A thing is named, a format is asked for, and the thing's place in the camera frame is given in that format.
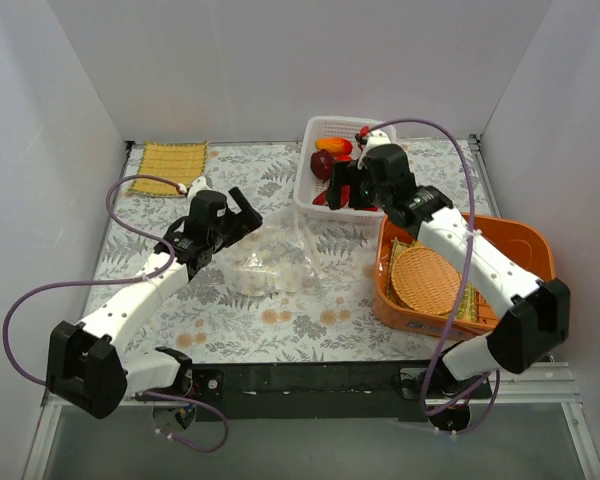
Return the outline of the red fake lobster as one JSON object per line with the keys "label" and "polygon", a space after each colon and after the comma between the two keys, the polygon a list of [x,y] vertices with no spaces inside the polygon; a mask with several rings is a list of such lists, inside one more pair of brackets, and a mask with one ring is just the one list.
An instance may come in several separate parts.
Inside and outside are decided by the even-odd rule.
{"label": "red fake lobster", "polygon": [[[314,177],[323,182],[331,184],[333,180],[334,166],[338,164],[348,164],[352,158],[348,155],[341,155],[338,157],[329,157],[327,154],[316,152],[312,155],[310,160],[310,169]],[[326,206],[327,205],[327,193],[329,188],[324,189],[319,193],[312,201],[313,205]],[[344,185],[340,190],[340,207],[344,208],[348,205],[350,199],[350,187]]]}

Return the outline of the orange yellow fake mango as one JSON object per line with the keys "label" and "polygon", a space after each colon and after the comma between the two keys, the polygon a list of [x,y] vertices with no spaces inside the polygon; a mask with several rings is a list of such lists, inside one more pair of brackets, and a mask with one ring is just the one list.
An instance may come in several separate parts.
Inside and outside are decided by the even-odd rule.
{"label": "orange yellow fake mango", "polygon": [[315,141],[315,148],[327,151],[334,157],[347,156],[353,151],[353,144],[342,137],[323,137]]}

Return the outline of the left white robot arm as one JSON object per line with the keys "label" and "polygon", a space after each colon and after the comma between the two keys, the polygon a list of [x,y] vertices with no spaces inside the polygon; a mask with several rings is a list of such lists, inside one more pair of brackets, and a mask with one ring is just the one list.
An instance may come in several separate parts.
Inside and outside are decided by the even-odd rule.
{"label": "left white robot arm", "polygon": [[162,303],[184,288],[213,257],[263,223],[241,190],[203,189],[188,215],[167,229],[139,271],[137,282],[75,324],[61,322],[49,341],[46,385],[55,395],[96,419],[109,416],[126,397],[156,390],[173,400],[193,386],[191,359],[157,347],[129,361],[124,353],[135,333]]}

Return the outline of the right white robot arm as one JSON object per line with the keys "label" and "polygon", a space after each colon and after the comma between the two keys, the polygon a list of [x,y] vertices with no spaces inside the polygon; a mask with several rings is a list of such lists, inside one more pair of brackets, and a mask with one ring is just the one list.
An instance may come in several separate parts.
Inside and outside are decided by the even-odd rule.
{"label": "right white robot arm", "polygon": [[482,374],[521,374],[568,338],[567,285],[559,279],[544,281],[520,267],[446,195],[417,185],[400,146],[375,146],[358,162],[334,163],[326,195],[330,209],[340,208],[343,187],[350,189],[352,206],[379,208],[395,226],[461,269],[462,280],[477,288],[499,319],[491,332],[438,350],[422,381],[423,393],[433,386],[451,398]]}

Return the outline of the dark red fake fruit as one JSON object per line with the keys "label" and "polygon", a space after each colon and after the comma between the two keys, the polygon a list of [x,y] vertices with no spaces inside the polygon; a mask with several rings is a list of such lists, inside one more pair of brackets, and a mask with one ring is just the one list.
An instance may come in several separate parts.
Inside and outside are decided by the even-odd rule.
{"label": "dark red fake fruit", "polygon": [[334,157],[325,150],[314,152],[310,157],[310,170],[321,181],[329,180]]}

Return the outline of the clear zip top bag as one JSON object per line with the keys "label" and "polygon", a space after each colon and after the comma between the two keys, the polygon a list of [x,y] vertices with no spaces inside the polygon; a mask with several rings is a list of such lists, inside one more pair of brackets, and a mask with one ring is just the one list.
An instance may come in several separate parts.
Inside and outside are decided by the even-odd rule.
{"label": "clear zip top bag", "polygon": [[302,293],[318,287],[321,262],[304,215],[287,206],[214,260],[225,284],[248,296]]}

